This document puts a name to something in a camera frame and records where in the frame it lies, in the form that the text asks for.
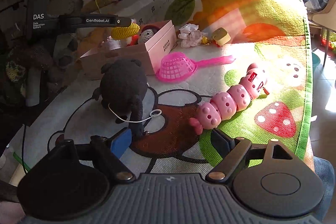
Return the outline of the yellow crochet corn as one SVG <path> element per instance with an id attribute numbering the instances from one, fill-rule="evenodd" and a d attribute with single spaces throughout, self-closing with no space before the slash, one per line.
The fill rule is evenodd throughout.
<path id="1" fill-rule="evenodd" d="M 128 27 L 115 27 L 111 30 L 111 37 L 113 40 L 123 40 L 134 35 L 140 31 L 140 26 L 136 23 L 131 23 Z"/>

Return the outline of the black crochet plush animal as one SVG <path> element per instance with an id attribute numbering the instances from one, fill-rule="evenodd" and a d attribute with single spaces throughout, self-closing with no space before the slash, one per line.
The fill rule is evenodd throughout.
<path id="1" fill-rule="evenodd" d="M 100 86 L 92 94 L 92 98 L 102 98 L 105 109 L 114 113 L 130 114 L 129 128 L 134 139 L 144 135 L 141 122 L 143 115 L 143 99 L 147 92 L 147 77 L 138 59 L 118 59 L 101 67 Z"/>

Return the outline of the pink plastic toy strainer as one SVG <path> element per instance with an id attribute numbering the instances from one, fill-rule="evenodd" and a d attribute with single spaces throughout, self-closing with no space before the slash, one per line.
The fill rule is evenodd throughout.
<path id="1" fill-rule="evenodd" d="M 231 55 L 194 61 L 182 52 L 173 52 L 161 60 L 159 70 L 155 76 L 162 82 L 177 83 L 188 79 L 198 68 L 232 64 L 234 61 L 235 58 Z"/>

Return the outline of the pink caterpillar toy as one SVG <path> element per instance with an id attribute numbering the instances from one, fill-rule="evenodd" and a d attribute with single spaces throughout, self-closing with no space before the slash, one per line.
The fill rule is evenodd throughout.
<path id="1" fill-rule="evenodd" d="M 195 116 L 189 119 L 189 124 L 197 135 L 202 134 L 203 130 L 218 127 L 222 121 L 245 110 L 262 92 L 268 95 L 266 83 L 265 70 L 252 63 L 237 85 L 232 85 L 228 91 L 217 93 L 209 102 L 199 105 Z"/>

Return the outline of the red plastic toy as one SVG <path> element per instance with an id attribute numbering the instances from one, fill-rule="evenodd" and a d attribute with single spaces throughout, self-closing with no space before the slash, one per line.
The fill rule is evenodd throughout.
<path id="1" fill-rule="evenodd" d="M 135 46 L 138 44 L 139 35 L 133 35 L 132 37 L 127 38 L 127 47 Z"/>

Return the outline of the white fleece blanket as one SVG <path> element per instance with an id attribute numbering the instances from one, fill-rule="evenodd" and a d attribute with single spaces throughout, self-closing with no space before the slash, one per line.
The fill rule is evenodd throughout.
<path id="1" fill-rule="evenodd" d="M 117 3 L 111 3 L 103 8 L 103 14 L 114 14 L 118 16 L 130 17 L 133 19 L 145 19 L 158 0 L 122 0 Z"/>

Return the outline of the grey crochet doll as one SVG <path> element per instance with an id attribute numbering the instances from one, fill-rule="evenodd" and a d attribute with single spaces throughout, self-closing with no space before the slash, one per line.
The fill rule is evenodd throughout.
<path id="1" fill-rule="evenodd" d="M 138 44 L 146 43 L 150 40 L 157 32 L 159 28 L 156 26 L 145 26 L 138 38 Z"/>

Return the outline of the pink cardboard box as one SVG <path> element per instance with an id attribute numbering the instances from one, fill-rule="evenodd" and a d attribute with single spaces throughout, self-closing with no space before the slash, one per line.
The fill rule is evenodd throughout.
<path id="1" fill-rule="evenodd" d="M 171 20 L 146 24 L 141 26 L 144 30 L 149 27 L 158 27 L 159 30 L 147 42 L 122 47 L 115 50 L 100 50 L 93 48 L 80 57 L 85 75 L 92 80 L 102 78 L 101 67 L 117 59 L 138 59 L 142 63 L 146 75 L 155 75 L 160 68 L 161 60 L 170 53 L 177 41 L 175 27 Z"/>

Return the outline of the colourful cartoon play mat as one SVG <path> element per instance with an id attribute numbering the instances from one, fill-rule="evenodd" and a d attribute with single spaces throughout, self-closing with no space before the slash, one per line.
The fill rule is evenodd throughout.
<path id="1" fill-rule="evenodd" d="M 205 174 L 217 165 L 221 156 L 211 144 L 210 132 L 196 135 L 188 120 L 199 105 L 238 84 L 252 63 L 265 72 L 265 89 L 219 128 L 253 143 L 278 139 L 300 159 L 308 159 L 313 69 L 301 0 L 156 0 L 136 18 L 144 23 L 169 20 L 176 27 L 193 23 L 208 34 L 224 28 L 231 39 L 222 47 L 182 48 L 177 42 L 165 41 L 161 49 L 182 52 L 195 61 L 229 55 L 234 61 L 198 68 L 175 83 L 147 78 L 143 126 L 148 135 L 122 155 L 130 170 L 135 174 Z"/>

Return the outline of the white frilly doll cloth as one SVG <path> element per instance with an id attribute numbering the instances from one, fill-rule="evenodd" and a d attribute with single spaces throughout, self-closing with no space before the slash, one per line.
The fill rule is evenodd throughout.
<path id="1" fill-rule="evenodd" d="M 179 29 L 178 38 L 182 40 L 182 48 L 191 48 L 200 46 L 202 39 L 207 35 L 207 33 L 199 30 L 198 25 L 188 23 Z"/>

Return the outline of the cream yellow toy block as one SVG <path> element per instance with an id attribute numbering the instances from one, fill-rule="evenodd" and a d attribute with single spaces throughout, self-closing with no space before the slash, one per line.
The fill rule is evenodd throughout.
<path id="1" fill-rule="evenodd" d="M 222 27 L 214 30 L 211 38 L 219 47 L 224 46 L 224 44 L 228 43 L 231 40 L 230 34 Z"/>

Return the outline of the beige chair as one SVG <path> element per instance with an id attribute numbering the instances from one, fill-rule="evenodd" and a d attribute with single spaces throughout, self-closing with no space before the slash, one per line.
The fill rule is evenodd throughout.
<path id="1" fill-rule="evenodd" d="M 307 9 L 308 19 L 314 24 L 326 30 L 325 66 L 329 50 L 330 33 L 335 33 L 335 0 L 303 0 Z"/>

